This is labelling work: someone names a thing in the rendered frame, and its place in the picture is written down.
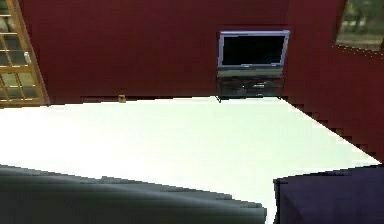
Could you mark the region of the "dark glass television stand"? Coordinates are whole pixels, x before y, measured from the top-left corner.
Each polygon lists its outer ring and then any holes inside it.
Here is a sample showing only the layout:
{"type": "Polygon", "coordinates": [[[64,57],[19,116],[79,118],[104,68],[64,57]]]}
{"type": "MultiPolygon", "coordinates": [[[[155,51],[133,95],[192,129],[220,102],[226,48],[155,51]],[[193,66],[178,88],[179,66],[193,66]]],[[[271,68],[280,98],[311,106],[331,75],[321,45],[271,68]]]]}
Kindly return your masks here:
{"type": "Polygon", "coordinates": [[[282,98],[284,78],[217,77],[216,99],[282,98]]]}

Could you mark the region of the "window with dark frame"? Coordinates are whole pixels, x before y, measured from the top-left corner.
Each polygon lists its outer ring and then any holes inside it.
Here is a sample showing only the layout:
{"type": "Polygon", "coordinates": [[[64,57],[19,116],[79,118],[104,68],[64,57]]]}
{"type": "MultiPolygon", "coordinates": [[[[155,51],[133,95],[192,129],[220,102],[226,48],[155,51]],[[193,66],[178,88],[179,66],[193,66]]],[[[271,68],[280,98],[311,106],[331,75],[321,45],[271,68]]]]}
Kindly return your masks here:
{"type": "Polygon", "coordinates": [[[371,52],[384,51],[384,0],[341,0],[335,45],[371,52]]]}

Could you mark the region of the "dark grey sofa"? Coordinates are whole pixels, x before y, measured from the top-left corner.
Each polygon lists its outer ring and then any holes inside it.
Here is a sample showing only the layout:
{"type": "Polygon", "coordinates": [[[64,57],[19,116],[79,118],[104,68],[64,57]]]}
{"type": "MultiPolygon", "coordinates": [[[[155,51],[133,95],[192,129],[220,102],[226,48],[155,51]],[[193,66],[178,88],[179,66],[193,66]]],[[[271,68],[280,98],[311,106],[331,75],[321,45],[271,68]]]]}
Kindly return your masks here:
{"type": "Polygon", "coordinates": [[[0,165],[0,224],[266,224],[229,194],[0,165]]]}

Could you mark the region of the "silver framed television set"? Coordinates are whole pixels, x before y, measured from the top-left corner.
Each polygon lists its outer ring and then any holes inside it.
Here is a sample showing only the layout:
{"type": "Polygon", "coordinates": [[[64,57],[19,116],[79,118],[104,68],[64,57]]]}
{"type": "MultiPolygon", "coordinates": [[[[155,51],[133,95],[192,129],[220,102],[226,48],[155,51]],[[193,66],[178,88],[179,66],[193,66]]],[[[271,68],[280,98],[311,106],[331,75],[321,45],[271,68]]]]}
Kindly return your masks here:
{"type": "Polygon", "coordinates": [[[217,76],[282,77],[289,38],[289,30],[221,31],[217,76]]]}

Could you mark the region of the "wooden glazed room door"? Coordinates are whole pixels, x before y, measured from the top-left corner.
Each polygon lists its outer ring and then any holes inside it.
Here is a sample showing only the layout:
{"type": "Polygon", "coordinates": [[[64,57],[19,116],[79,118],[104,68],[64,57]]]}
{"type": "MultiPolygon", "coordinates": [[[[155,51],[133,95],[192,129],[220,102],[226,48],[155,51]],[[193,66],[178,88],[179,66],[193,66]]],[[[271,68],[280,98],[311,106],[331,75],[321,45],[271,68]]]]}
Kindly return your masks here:
{"type": "Polygon", "coordinates": [[[19,0],[0,0],[0,109],[49,106],[19,0]],[[27,63],[29,52],[32,63],[27,63]]]}

